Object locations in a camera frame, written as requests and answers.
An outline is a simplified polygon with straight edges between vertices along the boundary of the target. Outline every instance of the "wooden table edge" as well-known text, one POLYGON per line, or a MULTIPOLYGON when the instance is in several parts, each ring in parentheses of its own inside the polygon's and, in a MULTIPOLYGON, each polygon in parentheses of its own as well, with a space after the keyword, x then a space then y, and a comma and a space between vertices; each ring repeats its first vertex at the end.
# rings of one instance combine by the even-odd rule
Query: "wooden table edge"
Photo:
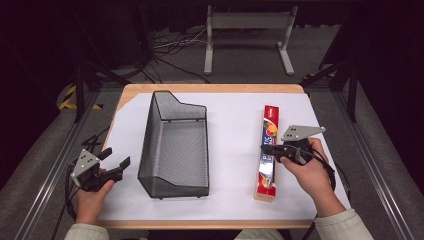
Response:
POLYGON ((99 225, 110 229, 293 229, 308 228, 313 220, 107 220, 99 225))
POLYGON ((139 93, 169 90, 174 93, 304 93, 299 84, 128 84, 116 111, 139 93))

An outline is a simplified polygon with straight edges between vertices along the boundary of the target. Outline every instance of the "black curtain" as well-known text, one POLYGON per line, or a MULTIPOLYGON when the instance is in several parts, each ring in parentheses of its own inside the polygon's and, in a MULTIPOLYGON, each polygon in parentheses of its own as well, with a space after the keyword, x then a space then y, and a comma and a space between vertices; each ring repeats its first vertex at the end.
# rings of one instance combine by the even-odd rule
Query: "black curtain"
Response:
POLYGON ((72 63, 37 2, 0 8, 0 188, 59 114, 56 101, 70 83, 72 63))
MULTIPOLYGON (((212 6, 220 12, 275 12, 290 11, 291 6, 212 6)), ((154 30, 169 28, 171 32, 185 33, 188 28, 206 25, 207 6, 175 5, 150 6, 154 30)), ((349 5, 316 4, 302 5, 298 8, 295 25, 333 26, 341 24, 350 9, 349 5)))

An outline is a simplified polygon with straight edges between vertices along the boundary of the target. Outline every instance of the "red box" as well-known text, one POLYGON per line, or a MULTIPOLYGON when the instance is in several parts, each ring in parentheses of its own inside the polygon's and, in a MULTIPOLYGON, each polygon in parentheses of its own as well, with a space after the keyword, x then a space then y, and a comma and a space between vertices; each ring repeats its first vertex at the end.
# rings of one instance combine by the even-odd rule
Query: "red box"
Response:
MULTIPOLYGON (((279 108, 266 105, 262 121, 261 145, 275 145, 277 143, 278 119, 279 108)), ((265 202, 274 200, 276 193, 276 165, 274 156, 264 154, 260 150, 255 189, 256 200, 265 202)))

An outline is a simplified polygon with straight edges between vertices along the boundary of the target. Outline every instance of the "metal mesh container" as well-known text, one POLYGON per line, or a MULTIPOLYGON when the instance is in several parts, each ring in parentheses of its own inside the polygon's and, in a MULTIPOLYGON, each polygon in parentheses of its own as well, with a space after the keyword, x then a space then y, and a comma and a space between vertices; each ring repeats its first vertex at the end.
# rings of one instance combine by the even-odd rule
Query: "metal mesh container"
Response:
POLYGON ((209 194, 206 107, 153 92, 138 180, 151 198, 209 194))

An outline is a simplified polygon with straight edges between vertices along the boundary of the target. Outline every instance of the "silver metal plate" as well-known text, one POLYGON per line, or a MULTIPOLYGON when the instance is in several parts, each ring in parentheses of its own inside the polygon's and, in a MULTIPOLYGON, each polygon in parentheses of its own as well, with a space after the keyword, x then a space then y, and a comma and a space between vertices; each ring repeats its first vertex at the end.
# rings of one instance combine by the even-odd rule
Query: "silver metal plate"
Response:
POLYGON ((325 127, 291 125, 281 137, 281 141, 299 141, 325 131, 325 127))
POLYGON ((74 172, 72 174, 73 177, 78 177, 83 174, 85 171, 92 168, 100 162, 100 159, 91 154, 89 151, 83 149, 78 157, 78 161, 75 165, 74 172))

